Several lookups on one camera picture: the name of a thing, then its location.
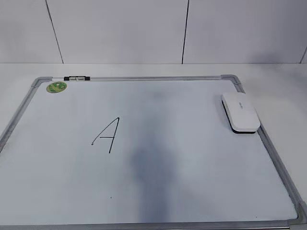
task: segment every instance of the white wall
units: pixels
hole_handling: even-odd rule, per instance
[[[49,0],[64,63],[181,63],[188,0]]]
[[[188,0],[0,0],[0,63],[181,63]],[[184,63],[299,63],[307,0],[190,0]]]
[[[0,63],[62,63],[44,0],[0,0]]]
[[[299,63],[307,0],[190,0],[184,63]]]

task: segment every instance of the white eraser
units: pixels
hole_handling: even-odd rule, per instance
[[[236,133],[255,133],[260,121],[248,96],[242,92],[226,92],[222,95],[232,130]]]

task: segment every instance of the whiteboard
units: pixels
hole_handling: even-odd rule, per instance
[[[0,225],[297,217],[259,135],[231,130],[230,80],[49,84],[0,154]]]

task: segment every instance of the white table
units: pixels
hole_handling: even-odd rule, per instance
[[[0,74],[0,132],[37,77],[237,75],[299,193],[307,201],[307,64],[0,64]]]

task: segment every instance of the round sticker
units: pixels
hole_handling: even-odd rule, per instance
[[[50,93],[56,93],[56,92],[62,92],[64,89],[66,89],[67,84],[61,81],[51,83],[47,86],[47,91]]]

